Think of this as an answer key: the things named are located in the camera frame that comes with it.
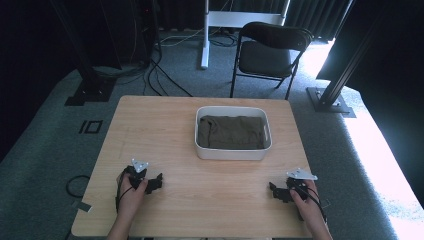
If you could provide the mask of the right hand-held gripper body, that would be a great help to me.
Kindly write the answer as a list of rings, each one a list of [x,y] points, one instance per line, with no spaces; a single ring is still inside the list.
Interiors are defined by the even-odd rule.
[[[290,197],[289,202],[293,201],[293,198],[290,194],[291,190],[294,190],[302,200],[306,200],[310,194],[305,180],[315,181],[317,179],[318,177],[316,175],[313,175],[312,173],[301,168],[289,171],[287,173],[286,189],[282,189],[281,193],[286,193]]]

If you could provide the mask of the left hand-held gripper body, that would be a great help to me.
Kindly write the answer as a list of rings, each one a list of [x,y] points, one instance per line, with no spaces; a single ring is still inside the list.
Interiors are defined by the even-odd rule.
[[[130,184],[134,189],[137,189],[140,183],[144,180],[148,166],[148,162],[132,159],[131,164],[124,169],[124,172],[129,175]],[[150,179],[148,184],[150,183],[158,184],[155,179]]]

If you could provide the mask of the white plastic basket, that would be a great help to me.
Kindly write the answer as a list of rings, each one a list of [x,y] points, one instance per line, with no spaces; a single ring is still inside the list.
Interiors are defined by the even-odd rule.
[[[263,121],[263,129],[265,135],[265,148],[258,150],[224,150],[224,149],[210,149],[198,145],[197,133],[198,124],[201,117],[206,115],[211,116],[249,116],[260,117]],[[203,106],[196,112],[195,117],[195,130],[194,130],[194,144],[197,155],[201,159],[208,160],[243,160],[243,161],[260,161],[268,153],[273,145],[271,130],[269,126],[268,116],[266,112],[257,107],[245,106]]]

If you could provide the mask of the olive green pants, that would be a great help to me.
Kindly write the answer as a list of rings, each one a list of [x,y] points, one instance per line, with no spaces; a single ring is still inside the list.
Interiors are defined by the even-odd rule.
[[[201,117],[197,143],[210,149],[258,150],[265,148],[263,121],[260,117]]]

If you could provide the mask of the person's right hand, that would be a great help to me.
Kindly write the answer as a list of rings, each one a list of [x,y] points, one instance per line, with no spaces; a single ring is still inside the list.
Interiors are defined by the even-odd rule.
[[[304,183],[308,187],[308,192],[312,198],[303,200],[300,195],[294,190],[290,190],[290,194],[294,203],[296,204],[301,217],[308,226],[326,225],[326,221],[322,215],[320,207],[315,200],[319,198],[318,191],[315,183],[312,180],[305,180]]]

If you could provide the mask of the person's left hand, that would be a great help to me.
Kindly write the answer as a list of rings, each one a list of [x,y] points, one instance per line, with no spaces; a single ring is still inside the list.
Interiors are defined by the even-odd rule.
[[[138,186],[137,189],[133,188],[127,173],[123,174],[118,180],[119,183],[119,194],[118,194],[118,210],[117,215],[120,219],[132,221],[141,206],[145,189],[148,184],[148,180],[144,179]]]

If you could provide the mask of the grey tape piece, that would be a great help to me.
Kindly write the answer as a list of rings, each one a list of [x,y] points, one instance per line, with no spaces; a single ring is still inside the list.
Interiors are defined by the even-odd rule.
[[[92,209],[92,206],[91,205],[86,204],[86,203],[84,203],[82,201],[79,201],[79,200],[75,200],[71,204],[71,206],[74,207],[74,208],[76,208],[76,209],[82,210],[84,212],[90,212],[91,209]]]

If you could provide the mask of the black slanted metal stand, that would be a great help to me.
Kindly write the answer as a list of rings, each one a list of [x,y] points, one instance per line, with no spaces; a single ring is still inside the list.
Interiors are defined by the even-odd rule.
[[[329,80],[328,86],[307,88],[316,112],[356,117],[341,92],[365,58],[381,25],[385,10],[384,5],[372,6],[360,0],[349,9],[339,35],[317,76],[318,79]]]

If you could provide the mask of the black metal stand square base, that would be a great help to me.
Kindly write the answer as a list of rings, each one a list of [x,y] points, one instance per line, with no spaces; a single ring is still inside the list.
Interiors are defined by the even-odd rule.
[[[108,102],[113,92],[116,78],[102,77],[89,60],[82,40],[62,0],[48,0],[58,19],[57,31],[64,41],[70,57],[81,76],[81,82],[66,106],[83,106],[86,102]]]

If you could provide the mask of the black folding chair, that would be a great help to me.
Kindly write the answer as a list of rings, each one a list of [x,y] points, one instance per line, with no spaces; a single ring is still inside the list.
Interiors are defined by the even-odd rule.
[[[236,77],[277,81],[278,89],[290,78],[285,99],[296,76],[299,61],[313,40],[305,28],[249,22],[239,31],[231,80],[230,97],[234,96]]]

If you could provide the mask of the dark equipment rack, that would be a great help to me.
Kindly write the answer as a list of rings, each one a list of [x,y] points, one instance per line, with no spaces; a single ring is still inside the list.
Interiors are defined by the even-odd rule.
[[[157,39],[156,0],[100,0],[120,65],[150,65]]]

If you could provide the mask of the dark curtain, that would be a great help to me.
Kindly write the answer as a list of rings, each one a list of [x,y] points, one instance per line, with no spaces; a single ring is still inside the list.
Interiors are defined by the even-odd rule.
[[[205,0],[157,0],[164,30],[200,30]],[[308,29],[315,38],[333,40],[354,0],[291,0],[284,26]],[[211,11],[280,13],[284,0],[209,0]]]

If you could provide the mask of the white metal desk frame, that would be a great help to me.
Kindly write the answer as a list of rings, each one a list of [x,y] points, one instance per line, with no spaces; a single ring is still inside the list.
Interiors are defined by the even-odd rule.
[[[200,67],[207,69],[209,66],[209,28],[210,27],[230,27],[242,28],[245,24],[253,21],[260,21],[283,26],[287,18],[287,12],[291,0],[284,0],[280,13],[259,13],[259,12],[232,12],[232,11],[211,11],[209,0],[205,0],[204,8],[204,38]]]

